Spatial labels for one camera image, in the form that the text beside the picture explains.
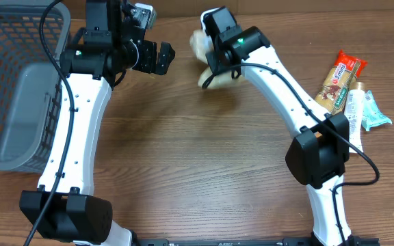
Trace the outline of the teal wipes packet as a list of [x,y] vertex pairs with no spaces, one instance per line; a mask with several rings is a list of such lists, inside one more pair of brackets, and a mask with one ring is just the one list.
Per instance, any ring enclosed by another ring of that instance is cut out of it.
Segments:
[[371,90],[368,90],[363,101],[362,127],[369,132],[371,128],[383,124],[392,124],[392,121],[379,110]]

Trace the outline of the white tube gold cap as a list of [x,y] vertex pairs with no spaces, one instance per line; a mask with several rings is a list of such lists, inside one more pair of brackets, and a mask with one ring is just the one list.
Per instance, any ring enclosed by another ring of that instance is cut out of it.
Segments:
[[365,84],[362,82],[351,82],[347,94],[344,115],[350,125],[349,142],[363,152],[360,128],[363,119],[365,99]]

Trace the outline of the white brown snack pouch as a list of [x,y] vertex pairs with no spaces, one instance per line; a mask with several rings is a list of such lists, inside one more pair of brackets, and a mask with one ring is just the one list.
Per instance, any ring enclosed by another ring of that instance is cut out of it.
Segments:
[[[211,38],[201,29],[195,30],[189,40],[190,46],[194,52],[196,58],[206,64],[205,70],[200,75],[198,85],[201,87],[205,80],[212,75],[212,71],[209,67],[206,54],[213,51],[213,45]],[[246,82],[244,76],[240,75],[237,79],[233,79],[231,72],[225,72],[218,76],[215,76],[208,86],[208,89],[216,89],[223,87],[234,87]]]

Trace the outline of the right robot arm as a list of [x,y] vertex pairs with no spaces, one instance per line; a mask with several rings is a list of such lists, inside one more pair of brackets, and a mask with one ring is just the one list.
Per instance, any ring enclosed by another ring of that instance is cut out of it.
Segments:
[[349,159],[347,118],[341,113],[331,115],[304,91],[257,27],[204,31],[213,50],[206,54],[212,73],[202,87],[207,89],[220,75],[244,76],[266,97],[292,138],[285,162],[293,177],[306,186],[314,217],[314,243],[348,245],[352,232],[342,196]]

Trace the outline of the orange biscuit package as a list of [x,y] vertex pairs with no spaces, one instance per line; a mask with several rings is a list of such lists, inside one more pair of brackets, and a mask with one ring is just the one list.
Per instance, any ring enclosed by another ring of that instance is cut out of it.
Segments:
[[315,101],[331,114],[341,112],[345,106],[351,84],[357,82],[366,65],[367,61],[340,50],[333,67],[315,97]]

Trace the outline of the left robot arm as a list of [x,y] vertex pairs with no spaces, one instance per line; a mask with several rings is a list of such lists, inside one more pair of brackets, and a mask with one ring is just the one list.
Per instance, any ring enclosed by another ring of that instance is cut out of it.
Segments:
[[88,1],[86,25],[52,59],[62,101],[46,167],[19,206],[42,237],[76,245],[137,245],[135,232],[113,219],[112,205],[94,196],[94,158],[105,108],[127,70],[164,75],[175,52],[145,39],[153,6]]

